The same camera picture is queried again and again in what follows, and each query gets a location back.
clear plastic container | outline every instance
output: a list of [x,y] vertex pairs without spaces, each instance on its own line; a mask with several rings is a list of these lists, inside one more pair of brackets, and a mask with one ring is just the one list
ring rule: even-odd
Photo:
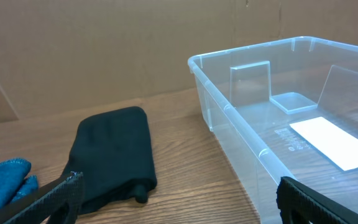
[[282,176],[358,213],[358,169],[343,171],[289,124],[324,117],[358,139],[358,46],[294,37],[195,55],[203,117],[262,223],[281,223]]

blue cloth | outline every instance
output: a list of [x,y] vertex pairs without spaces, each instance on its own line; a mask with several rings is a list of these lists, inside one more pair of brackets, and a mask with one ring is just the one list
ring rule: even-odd
[[35,176],[23,181],[30,169],[31,163],[25,159],[10,159],[0,163],[0,208],[38,188]]

wooden table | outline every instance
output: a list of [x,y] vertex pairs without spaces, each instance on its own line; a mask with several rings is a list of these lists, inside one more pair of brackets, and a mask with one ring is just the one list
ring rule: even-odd
[[79,122],[127,106],[147,113],[158,186],[147,205],[113,202],[77,223],[258,223],[255,208],[207,128],[197,91],[0,124],[0,162],[23,157],[41,186],[62,173]]

black cloth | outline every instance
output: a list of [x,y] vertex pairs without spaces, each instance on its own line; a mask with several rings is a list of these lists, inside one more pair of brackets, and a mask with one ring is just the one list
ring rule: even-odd
[[63,174],[84,173],[85,197],[80,214],[131,197],[147,202],[157,185],[147,117],[130,107],[84,119]]

white paper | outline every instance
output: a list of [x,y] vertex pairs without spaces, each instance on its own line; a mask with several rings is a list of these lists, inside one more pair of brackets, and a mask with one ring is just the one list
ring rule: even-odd
[[319,117],[290,126],[342,170],[358,168],[358,139],[335,124]]

